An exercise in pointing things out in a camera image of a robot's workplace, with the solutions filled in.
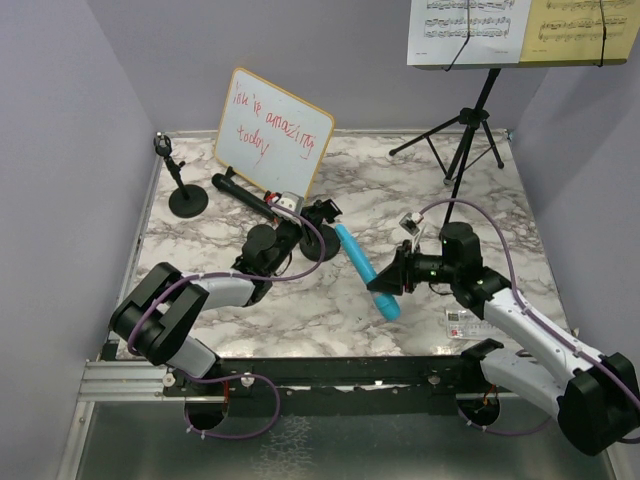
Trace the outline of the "black tripod music stand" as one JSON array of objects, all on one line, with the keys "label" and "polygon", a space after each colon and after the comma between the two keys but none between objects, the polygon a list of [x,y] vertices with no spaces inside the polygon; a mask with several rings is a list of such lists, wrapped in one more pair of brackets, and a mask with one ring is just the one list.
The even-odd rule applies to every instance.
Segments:
[{"label": "black tripod music stand", "polygon": [[[422,133],[421,135],[409,140],[408,142],[391,149],[389,151],[389,155],[393,157],[401,151],[404,151],[421,141],[426,141],[432,153],[434,154],[436,162],[438,163],[440,169],[444,172],[443,183],[445,185],[453,186],[451,199],[456,199],[458,197],[464,173],[487,153],[491,152],[493,154],[497,164],[497,168],[502,170],[505,167],[505,164],[498,151],[497,144],[489,127],[489,113],[485,109],[487,100],[500,73],[501,68],[489,69],[482,90],[473,107],[465,107],[461,109],[457,116],[438,125],[435,128],[432,128],[431,130]],[[431,137],[446,130],[454,124],[460,124],[464,126],[464,131],[462,133],[462,137],[455,151],[455,154],[451,160],[451,163],[448,167],[446,167],[441,157],[439,156],[439,153],[435,145],[433,144]],[[480,128],[484,130],[489,146],[471,163],[468,163],[475,134]]]}]

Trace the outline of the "white sheet music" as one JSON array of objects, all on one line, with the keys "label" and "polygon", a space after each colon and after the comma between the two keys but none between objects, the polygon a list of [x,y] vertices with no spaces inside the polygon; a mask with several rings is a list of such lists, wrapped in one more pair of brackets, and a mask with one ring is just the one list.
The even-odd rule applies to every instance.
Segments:
[{"label": "white sheet music", "polygon": [[531,3],[427,0],[411,3],[407,64],[452,68],[519,62]]}]

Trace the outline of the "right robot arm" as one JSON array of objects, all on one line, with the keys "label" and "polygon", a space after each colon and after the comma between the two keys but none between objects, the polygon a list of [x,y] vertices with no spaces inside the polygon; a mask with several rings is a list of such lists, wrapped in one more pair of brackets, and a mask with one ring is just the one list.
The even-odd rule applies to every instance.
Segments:
[{"label": "right robot arm", "polygon": [[463,353],[461,383],[481,391],[504,387],[556,421],[580,452],[595,456],[614,443],[630,443],[639,427],[639,386],[633,364],[609,356],[564,331],[524,300],[514,281],[483,263],[472,227],[446,224],[441,252],[427,255],[404,241],[392,262],[367,287],[402,295],[420,283],[446,284],[467,311],[506,333],[528,358],[486,340]]}]

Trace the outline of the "black microphone stand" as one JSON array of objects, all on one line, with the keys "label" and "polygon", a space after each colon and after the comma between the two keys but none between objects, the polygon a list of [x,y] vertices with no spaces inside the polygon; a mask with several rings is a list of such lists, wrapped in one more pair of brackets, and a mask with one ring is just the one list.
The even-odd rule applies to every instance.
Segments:
[{"label": "black microphone stand", "polygon": [[336,218],[342,214],[333,200],[316,200],[312,205],[303,207],[301,216],[306,219],[319,233],[314,233],[306,224],[302,226],[302,237],[299,248],[302,254],[311,261],[318,261],[321,256],[321,242],[324,242],[324,257],[322,261],[333,259],[340,250],[340,240],[331,227]]},{"label": "black microphone stand", "polygon": [[181,177],[181,169],[186,165],[184,161],[176,163],[172,157],[172,142],[168,135],[157,132],[153,140],[156,154],[162,158],[171,178],[177,188],[171,193],[168,205],[170,211],[183,219],[200,215],[208,206],[207,192],[195,184],[185,184]]}]

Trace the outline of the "blue-headed microphone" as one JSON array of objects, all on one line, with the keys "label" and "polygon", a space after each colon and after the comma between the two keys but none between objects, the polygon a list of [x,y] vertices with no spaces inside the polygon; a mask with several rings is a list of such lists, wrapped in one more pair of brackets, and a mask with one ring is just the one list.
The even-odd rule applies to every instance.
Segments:
[{"label": "blue-headed microphone", "polygon": [[[338,224],[335,232],[341,243],[341,247],[351,261],[359,277],[365,285],[368,285],[377,277],[377,273],[355,237],[343,225]],[[395,321],[401,315],[401,309],[395,298],[390,294],[370,292],[374,305],[379,313],[387,321]]]}]

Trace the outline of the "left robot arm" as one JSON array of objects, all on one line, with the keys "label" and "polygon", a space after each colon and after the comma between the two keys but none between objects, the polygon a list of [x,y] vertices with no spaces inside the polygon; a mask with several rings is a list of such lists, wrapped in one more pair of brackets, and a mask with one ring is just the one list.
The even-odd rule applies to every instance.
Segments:
[{"label": "left robot arm", "polygon": [[167,262],[155,265],[115,309],[109,329],[134,355],[154,366],[182,371],[195,392],[206,395],[220,385],[220,357],[190,331],[201,312],[221,307],[248,307],[262,300],[275,282],[302,278],[310,272],[279,276],[296,247],[316,263],[340,249],[329,227],[342,211],[334,201],[316,201],[293,217],[279,202],[271,205],[277,225],[251,228],[241,254],[229,270],[184,274]]}]

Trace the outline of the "black microphone orange tip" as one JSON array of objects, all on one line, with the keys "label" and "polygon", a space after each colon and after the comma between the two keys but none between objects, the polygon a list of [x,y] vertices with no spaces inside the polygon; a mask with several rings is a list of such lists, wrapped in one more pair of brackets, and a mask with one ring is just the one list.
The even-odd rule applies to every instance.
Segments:
[{"label": "black microphone orange tip", "polygon": [[269,208],[267,203],[259,198],[258,196],[252,194],[245,188],[239,186],[234,180],[234,173],[216,173],[213,175],[211,179],[212,185],[219,190],[220,192],[226,193],[231,197],[235,198],[249,209],[253,210],[255,213],[261,215],[269,221],[275,222],[276,215]]}]

